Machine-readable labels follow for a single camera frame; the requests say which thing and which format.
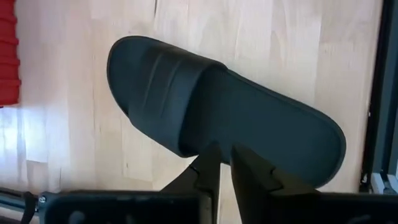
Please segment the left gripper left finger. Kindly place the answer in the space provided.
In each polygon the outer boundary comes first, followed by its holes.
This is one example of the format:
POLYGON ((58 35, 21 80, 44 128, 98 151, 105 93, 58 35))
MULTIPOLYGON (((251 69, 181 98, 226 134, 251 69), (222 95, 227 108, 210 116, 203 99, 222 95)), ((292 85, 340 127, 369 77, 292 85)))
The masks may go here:
POLYGON ((161 192, 173 196, 161 223, 210 223, 218 221, 221 149, 208 145, 198 157, 161 192))

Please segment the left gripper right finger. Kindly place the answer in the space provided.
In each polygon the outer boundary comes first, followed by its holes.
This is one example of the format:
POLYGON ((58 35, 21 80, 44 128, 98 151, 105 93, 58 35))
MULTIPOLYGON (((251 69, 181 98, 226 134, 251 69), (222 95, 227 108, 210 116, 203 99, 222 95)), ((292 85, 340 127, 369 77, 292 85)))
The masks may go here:
POLYGON ((243 223, 316 223, 317 191, 244 146, 233 146, 231 176, 243 223))

